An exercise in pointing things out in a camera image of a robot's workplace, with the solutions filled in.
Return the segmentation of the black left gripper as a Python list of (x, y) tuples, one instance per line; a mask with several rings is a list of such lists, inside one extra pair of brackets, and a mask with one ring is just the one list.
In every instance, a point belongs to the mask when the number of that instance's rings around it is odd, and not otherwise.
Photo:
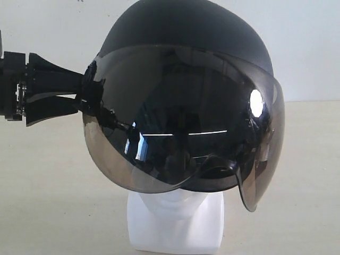
[[(21, 121), (25, 112), (26, 127), (29, 127), (51, 118), (76, 114), (75, 100), (57, 95), (76, 94), (82, 77), (81, 73), (57, 66), (36, 53), (29, 54), (27, 63), (24, 53), (4, 52), (1, 57), (1, 116), (7, 121)], [(25, 106), (26, 89), (31, 95), (54, 97)]]

